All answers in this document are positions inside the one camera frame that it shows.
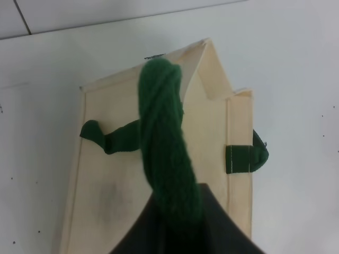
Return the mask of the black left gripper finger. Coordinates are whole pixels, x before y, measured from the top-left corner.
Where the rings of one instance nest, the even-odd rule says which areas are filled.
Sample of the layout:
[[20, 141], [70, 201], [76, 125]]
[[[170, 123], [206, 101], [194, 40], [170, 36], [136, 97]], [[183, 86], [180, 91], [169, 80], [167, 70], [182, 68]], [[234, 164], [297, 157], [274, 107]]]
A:
[[222, 209], [207, 184], [200, 184], [202, 220], [171, 227], [150, 197], [112, 253], [262, 253]]

